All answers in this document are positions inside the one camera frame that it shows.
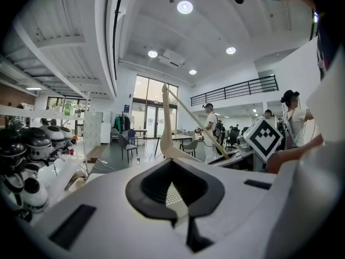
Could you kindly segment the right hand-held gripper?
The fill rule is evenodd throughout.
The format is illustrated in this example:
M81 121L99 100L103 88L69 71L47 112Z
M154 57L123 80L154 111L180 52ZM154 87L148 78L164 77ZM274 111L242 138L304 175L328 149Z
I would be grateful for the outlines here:
M253 124L236 138L237 149L212 161L210 165L244 171L263 172L269 157L281 144L282 134L271 126L265 117L257 118Z

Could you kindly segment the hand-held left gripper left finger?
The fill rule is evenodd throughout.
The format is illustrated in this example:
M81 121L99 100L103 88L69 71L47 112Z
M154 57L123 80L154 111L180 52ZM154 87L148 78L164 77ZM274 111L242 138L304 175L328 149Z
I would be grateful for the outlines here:
M174 227L177 213L166 206L168 189L172 183L171 159L154 165L138 174L126 185L126 198L130 205L144 217L169 221Z

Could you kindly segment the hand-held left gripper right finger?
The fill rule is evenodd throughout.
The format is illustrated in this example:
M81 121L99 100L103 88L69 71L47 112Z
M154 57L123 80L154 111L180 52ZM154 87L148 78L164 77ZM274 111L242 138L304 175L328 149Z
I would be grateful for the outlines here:
M224 185L216 177L181 159L172 161L172 183L188 208L189 216L208 216L224 197Z

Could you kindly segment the beige perforated plastic basket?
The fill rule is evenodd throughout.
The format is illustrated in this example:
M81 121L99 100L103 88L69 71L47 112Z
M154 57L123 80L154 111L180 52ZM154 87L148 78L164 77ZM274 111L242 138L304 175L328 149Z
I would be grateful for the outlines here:
M177 214L178 224L188 220L188 207L173 183L171 183L168 188L165 206Z

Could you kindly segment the wooden clothes hanger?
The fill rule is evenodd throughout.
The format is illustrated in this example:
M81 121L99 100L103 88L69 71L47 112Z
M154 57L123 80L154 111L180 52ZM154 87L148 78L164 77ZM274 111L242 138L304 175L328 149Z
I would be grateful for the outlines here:
M167 88L166 84L162 86L162 99L163 99L163 110L164 110L164 129L163 129L163 134L160 140L160 149L161 149L162 154L168 159L189 159L192 161L201 162L197 158L194 158L193 156L173 146L173 136L171 133L168 93L170 93L177 100L177 102L180 103L180 105L185 109L188 115L193 118L193 120L200 126L200 128L207 134L207 136L212 140L215 146L220 150L225 160L228 160L230 157L228 156L224 148L216 141L213 134L210 133L206 129L206 127L203 126L202 123L192 114L192 112L182 103L182 101Z

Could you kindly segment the person's right forearm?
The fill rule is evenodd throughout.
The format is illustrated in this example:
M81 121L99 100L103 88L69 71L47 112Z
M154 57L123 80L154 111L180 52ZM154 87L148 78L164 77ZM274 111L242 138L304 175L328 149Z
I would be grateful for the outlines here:
M318 147L323 144L323 137L321 134L312 139L309 143L297 147L294 149L288 149L284 151L278 151L273 153L266 164L266 171L268 173L277 174L283 163L291 160L299 160L306 152L314 147Z

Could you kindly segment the black office chair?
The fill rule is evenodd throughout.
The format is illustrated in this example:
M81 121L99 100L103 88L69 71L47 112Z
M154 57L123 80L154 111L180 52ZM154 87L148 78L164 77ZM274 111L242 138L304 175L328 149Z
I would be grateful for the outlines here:
M227 138L226 138L226 148L236 148L237 147L237 138L239 136L240 130L238 128L231 128Z

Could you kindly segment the white table with black legs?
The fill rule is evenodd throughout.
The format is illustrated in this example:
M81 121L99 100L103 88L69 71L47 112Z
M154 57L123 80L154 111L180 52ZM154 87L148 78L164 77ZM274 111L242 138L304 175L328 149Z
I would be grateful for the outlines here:
M172 140L173 140L173 141L181 141L182 144L183 144L183 141L184 141L184 140L190 140L190 141L192 141L192 136L189 136L189 135L180 134L180 135L172 135L171 137L172 137ZM156 156L157 148L158 148L158 144L159 144L160 140L161 140L161 137L158 137L158 138L157 138L156 147L155 147L154 156Z

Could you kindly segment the narrow white table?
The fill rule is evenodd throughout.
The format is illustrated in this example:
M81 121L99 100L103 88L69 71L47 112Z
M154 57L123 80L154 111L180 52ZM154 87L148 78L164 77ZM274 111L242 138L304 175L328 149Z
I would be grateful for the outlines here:
M146 129L135 129L135 140L136 143L139 144L140 140L143 140L144 142L147 141L147 130Z

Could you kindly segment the black balcony railing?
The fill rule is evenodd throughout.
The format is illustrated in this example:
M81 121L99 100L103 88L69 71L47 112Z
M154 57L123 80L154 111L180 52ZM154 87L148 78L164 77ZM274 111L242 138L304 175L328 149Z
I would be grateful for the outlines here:
M215 101L227 100L253 94L278 91L279 86L275 75L251 79L233 85L221 87L190 98L191 106L205 105Z

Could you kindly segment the wooden bench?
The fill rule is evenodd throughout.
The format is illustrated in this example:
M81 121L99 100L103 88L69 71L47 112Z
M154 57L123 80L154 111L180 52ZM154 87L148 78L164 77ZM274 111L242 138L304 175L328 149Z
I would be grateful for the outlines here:
M95 163L97 159L101 156L107 144L101 144L100 146L95 146L87 155L88 163Z

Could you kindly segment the plain white cabinet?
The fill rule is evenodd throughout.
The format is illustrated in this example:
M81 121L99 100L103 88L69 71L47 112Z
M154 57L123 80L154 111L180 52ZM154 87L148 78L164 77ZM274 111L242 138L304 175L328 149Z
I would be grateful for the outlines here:
M102 115L101 135L100 135L100 142L102 144L110 143L111 128L112 128L111 112L104 111Z

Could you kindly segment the white locker cabinet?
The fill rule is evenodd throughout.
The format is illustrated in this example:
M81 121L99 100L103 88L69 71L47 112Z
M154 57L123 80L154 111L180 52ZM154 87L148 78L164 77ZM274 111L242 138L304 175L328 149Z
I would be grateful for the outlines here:
M84 116L83 138L86 145L101 145L102 112L87 111Z

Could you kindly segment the glass entrance doors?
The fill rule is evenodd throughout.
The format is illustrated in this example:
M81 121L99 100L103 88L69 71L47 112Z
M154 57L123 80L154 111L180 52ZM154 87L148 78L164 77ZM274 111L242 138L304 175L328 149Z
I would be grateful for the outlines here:
M178 88L150 78L136 77L132 103L133 128L145 130L141 135L149 139L159 138L163 133L165 121L161 92L163 86L171 91L168 93L169 118L171 128L175 130L177 124L177 101L175 96L178 94Z

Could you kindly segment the person's dark shirt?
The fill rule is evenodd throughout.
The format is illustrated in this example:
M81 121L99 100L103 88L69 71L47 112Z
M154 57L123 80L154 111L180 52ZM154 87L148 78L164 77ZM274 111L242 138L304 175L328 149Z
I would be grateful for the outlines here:
M314 0L318 15L317 59L320 79L331 66L339 47L345 47L345 0Z

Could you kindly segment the row of white black helmets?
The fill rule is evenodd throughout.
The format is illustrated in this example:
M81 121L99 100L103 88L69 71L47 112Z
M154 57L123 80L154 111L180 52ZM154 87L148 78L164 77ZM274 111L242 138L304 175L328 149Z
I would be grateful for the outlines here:
M69 150L73 135L57 126L0 129L0 197L13 215L31 222L49 203L39 170Z

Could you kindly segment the ceiling air vent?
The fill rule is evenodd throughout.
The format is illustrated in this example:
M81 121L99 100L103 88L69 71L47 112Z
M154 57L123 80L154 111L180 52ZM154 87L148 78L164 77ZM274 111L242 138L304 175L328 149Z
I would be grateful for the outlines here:
M177 69L185 64L185 58L175 53L172 50L166 49L160 55L158 55L159 62Z

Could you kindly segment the white curved shelf unit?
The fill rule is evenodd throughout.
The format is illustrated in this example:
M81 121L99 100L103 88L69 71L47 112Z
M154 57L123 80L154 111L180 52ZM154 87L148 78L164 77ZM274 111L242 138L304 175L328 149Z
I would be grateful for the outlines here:
M0 115L14 115L19 117L30 117L34 119L46 118L57 120L85 121L84 118L68 117L62 113L48 110L25 110L14 107L0 105ZM49 206L54 206L57 202L65 198L65 188L75 172L81 170L82 163L87 162L87 156L94 148L91 142L85 138L77 140L72 146L72 155L60 155L57 160L48 166L40 168L38 179L47 187L49 195Z

